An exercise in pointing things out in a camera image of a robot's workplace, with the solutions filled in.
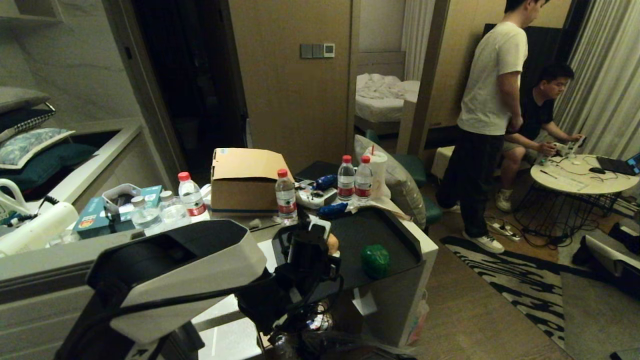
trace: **teal box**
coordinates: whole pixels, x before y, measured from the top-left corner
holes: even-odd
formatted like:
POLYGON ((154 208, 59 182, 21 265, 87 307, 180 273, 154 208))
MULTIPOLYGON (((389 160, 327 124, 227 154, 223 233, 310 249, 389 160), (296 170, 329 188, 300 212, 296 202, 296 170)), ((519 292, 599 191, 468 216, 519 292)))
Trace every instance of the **teal box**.
MULTIPOLYGON (((150 188, 143 188, 142 196, 145 197, 147 204, 156 207, 160 202, 161 192, 161 185, 152 186, 150 188)), ((104 211, 104 199, 101 196, 92 197, 82 210, 82 213, 80 213, 76 226, 74 226, 74 231, 77 232, 82 239, 88 239, 135 229, 131 222, 132 210, 133 205, 126 204, 120 206, 119 216, 108 218, 104 211)))

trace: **black t-shirt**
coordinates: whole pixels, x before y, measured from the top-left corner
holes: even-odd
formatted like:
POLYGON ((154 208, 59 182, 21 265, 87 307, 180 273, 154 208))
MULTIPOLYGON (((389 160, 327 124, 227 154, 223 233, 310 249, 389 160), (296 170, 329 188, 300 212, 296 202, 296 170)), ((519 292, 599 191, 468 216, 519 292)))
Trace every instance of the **black t-shirt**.
POLYGON ((543 124, 548 124, 554 120, 554 103, 550 99, 538 106, 533 98, 533 89, 522 94, 520 97, 520 108, 522 110, 523 124, 518 133, 529 140, 535 140, 540 134, 543 124))

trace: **man's hand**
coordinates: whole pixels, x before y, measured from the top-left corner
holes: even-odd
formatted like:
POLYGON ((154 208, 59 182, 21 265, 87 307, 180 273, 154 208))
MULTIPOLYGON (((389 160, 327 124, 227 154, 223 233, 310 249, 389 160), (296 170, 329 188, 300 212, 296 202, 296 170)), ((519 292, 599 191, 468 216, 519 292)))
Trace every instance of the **man's hand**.
POLYGON ((569 141, 570 142, 578 142, 580 141, 581 138, 584 138, 584 135, 582 134, 575 134, 575 135, 571 135, 569 136, 569 141))
POLYGON ((536 151, 545 156, 553 156, 556 154, 556 147, 550 142, 541 142, 536 151))
POLYGON ((522 123, 522 116, 512 116, 511 120, 509 121, 509 132, 517 133, 518 130, 520 130, 520 126, 522 126, 522 123))

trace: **rug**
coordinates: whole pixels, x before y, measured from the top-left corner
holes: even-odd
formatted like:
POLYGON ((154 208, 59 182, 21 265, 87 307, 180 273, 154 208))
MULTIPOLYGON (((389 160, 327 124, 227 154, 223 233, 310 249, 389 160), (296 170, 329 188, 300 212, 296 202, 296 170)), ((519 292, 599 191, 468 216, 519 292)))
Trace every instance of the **rug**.
POLYGON ((562 272, 598 279, 593 273, 505 251, 493 254, 471 241, 447 236, 441 242, 507 298, 550 339, 564 348, 562 272))

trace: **man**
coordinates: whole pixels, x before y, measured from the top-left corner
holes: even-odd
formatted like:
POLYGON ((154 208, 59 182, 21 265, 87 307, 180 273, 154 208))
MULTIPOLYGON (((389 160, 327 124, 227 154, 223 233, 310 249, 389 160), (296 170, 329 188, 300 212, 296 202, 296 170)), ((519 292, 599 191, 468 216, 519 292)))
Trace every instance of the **man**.
POLYGON ((564 92, 569 80, 573 79, 573 70, 566 64, 551 64, 542 69, 538 84, 533 89, 524 90, 520 100, 524 123, 515 134, 504 137, 502 146, 502 189, 495 196, 495 205, 502 211, 511 212, 511 193, 516 173, 524 156, 533 163, 538 154, 551 156, 556 147, 538 139, 540 129, 561 142, 576 142, 582 135, 567 135, 554 123, 554 103, 564 92))
POLYGON ((502 22, 478 44, 458 118, 460 135, 436 194, 445 211, 462 213, 466 239, 497 254, 504 247, 487 230, 484 209, 507 125, 512 132, 522 125, 520 73, 527 57, 523 28, 546 2, 507 0, 502 22))

